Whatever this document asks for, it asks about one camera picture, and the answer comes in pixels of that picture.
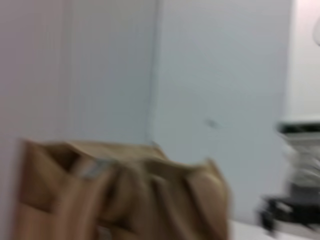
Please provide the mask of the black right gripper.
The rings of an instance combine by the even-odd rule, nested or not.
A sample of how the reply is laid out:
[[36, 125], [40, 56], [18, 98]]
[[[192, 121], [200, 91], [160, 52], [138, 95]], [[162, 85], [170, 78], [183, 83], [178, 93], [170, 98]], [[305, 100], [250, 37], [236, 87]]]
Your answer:
[[262, 199], [257, 222], [268, 232], [278, 230], [278, 222], [303, 226], [312, 231], [320, 228], [320, 201], [292, 196], [268, 196]]

